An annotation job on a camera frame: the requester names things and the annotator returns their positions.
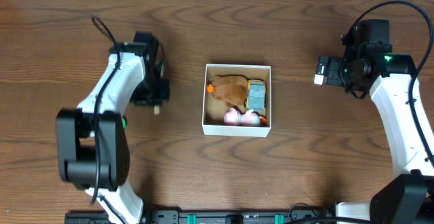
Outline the yellow grey toy truck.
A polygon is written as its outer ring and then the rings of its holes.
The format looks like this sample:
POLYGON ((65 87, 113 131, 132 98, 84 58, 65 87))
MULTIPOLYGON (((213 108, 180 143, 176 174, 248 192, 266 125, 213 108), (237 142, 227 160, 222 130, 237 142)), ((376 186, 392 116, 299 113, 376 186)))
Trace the yellow grey toy truck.
POLYGON ((266 105, 266 84, 259 79, 248 80, 248 96, 244 107, 253 111, 263 111, 266 105))

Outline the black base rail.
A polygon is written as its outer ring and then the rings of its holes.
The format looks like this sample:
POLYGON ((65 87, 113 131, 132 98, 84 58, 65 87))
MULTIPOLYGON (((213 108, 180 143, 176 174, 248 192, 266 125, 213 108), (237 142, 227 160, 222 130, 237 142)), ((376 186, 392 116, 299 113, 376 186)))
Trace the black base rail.
POLYGON ((370 209, 367 202, 338 203, 333 208, 297 203, 288 211, 141 210, 137 214, 106 206, 103 212, 69 212, 65 223, 248 224, 248 223, 408 223, 400 214, 370 209))

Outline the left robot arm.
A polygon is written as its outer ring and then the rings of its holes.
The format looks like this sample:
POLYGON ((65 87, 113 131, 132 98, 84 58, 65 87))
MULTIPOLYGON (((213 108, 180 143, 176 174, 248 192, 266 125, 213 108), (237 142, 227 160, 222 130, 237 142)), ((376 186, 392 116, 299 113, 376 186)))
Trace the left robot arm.
POLYGON ((56 117, 60 178, 84 190, 102 212, 69 212, 65 223, 149 223, 144 201, 127 179, 130 150, 124 116, 129 104, 155 114, 170 98, 163 77, 164 51, 152 33, 137 32, 131 42, 109 50, 102 77, 75 109, 56 117))

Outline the pink duck toy with hat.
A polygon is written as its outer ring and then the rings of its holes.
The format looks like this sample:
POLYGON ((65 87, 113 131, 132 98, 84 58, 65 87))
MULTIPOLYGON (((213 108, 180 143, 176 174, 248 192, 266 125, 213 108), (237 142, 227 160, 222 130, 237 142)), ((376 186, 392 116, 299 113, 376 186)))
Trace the pink duck toy with hat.
POLYGON ((266 125, 267 119, 259 115, 253 109, 241 113, 238 109, 233 107, 224 114, 223 122, 227 126, 259 127, 266 125))

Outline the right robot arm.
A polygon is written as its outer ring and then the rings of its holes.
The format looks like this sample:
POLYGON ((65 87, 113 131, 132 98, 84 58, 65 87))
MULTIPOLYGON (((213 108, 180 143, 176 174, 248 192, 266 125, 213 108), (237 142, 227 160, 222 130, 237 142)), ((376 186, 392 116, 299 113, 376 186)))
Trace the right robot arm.
POLYGON ((416 67, 408 54, 392 52, 388 20, 359 21, 341 38, 343 57, 320 56, 314 82, 339 86, 362 99, 370 96, 380 114, 393 161, 394 179, 369 202, 341 202, 337 217, 371 223, 432 223, 433 166, 418 127, 433 146, 416 67))

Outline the brown plush with orange top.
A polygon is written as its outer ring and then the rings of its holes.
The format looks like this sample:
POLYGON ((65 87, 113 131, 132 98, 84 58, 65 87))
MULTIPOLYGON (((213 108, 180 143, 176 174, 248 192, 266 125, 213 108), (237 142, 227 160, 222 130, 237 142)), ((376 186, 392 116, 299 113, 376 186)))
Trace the brown plush with orange top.
POLYGON ((248 97, 248 79, 240 75, 217 75, 206 86, 206 92, 216 100, 242 106, 248 97))

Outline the white cardboard box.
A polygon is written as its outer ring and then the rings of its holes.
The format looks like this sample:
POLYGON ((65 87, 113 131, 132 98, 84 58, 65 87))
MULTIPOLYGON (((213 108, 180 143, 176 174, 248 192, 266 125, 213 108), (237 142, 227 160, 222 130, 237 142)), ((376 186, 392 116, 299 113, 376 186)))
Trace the white cardboard box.
POLYGON ((203 92, 203 113, 202 127, 205 135, 215 136, 251 136, 266 137, 271 129, 271 67, 260 65, 240 64, 207 64, 205 70, 205 84, 203 92), (266 105, 263 111, 256 111, 259 115, 266 117, 267 124, 259 127, 227 126, 223 122, 224 114, 230 108, 236 108, 245 113, 247 108, 237 105, 230 105, 224 101, 216 100, 206 92, 206 86, 217 76, 240 75, 249 79, 259 79, 266 84, 266 105))

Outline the green round spinner toy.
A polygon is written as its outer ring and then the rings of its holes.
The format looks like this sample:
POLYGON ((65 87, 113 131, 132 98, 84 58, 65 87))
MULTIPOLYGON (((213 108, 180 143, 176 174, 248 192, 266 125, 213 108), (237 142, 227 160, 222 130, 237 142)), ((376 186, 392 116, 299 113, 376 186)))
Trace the green round spinner toy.
POLYGON ((123 123, 123 128, 126 129, 127 128, 127 117, 124 115, 122 117, 122 123, 123 123))

